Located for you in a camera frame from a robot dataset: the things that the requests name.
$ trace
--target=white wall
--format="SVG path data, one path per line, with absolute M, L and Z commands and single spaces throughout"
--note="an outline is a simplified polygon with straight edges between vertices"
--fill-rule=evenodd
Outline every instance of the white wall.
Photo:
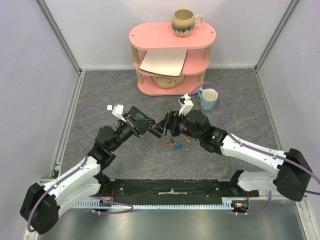
M 260 75 L 285 150 L 300 150 L 320 177 L 320 2 L 300 1 Z M 309 190 L 320 192 L 313 180 Z M 319 196 L 308 196 L 320 223 Z
M 81 68 L 133 68 L 130 30 L 181 8 L 216 30 L 211 66 L 254 66 L 290 0 L 45 0 Z
M 0 233 L 22 239 L 28 187 L 47 178 L 77 74 L 34 0 L 0 7 Z

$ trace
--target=blue marker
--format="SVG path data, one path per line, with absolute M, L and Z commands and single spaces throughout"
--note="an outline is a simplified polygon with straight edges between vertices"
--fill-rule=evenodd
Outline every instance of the blue marker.
M 182 149 L 184 146 L 180 145 L 180 146 L 175 146 L 174 150 L 178 150 L 178 149 Z

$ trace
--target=shelf tier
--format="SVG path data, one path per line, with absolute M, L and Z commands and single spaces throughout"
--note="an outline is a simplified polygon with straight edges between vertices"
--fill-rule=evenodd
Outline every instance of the shelf tier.
M 201 83 L 198 81 L 199 75 L 184 76 L 184 80 L 178 86 L 173 88 L 161 88 L 151 78 L 151 76 L 142 76 L 143 84 L 138 83 L 140 92 L 149 96 L 168 96 L 168 95 L 184 95 L 190 93 Z
M 189 36 L 177 36 L 171 22 L 147 22 L 135 26 L 129 34 L 131 44 L 140 50 L 204 49 L 216 39 L 215 29 L 204 22 Z
M 135 69 L 144 76 L 157 76 L 159 74 L 154 74 L 151 72 L 143 71 L 139 69 L 139 66 L 146 55 L 146 51 L 143 51 L 139 54 L 140 63 L 135 63 Z M 181 75 L 196 75 L 203 73 L 209 66 L 209 61 L 203 60 L 204 52 L 199 49 L 190 49 L 188 50 L 183 65 Z

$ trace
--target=ceramic mug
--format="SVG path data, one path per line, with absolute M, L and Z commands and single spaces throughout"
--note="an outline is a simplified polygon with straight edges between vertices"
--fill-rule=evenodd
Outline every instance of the ceramic mug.
M 199 27 L 204 23 L 204 18 L 200 14 L 194 14 L 191 10 L 180 9 L 173 15 L 171 26 L 176 35 L 186 37 L 191 34 L 194 27 Z
M 198 94 L 201 99 L 200 105 L 203 110 L 208 111 L 214 108 L 218 99 L 218 93 L 214 89 L 208 88 L 203 90 L 200 88 Z

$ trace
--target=blue mug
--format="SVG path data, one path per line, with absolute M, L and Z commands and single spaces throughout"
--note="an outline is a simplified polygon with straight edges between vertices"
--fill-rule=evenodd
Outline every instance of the blue mug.
M 200 104 L 203 110 L 208 111 L 214 108 L 218 99 L 218 93 L 214 89 L 208 88 L 203 90 L 200 88 L 198 94 L 201 99 Z

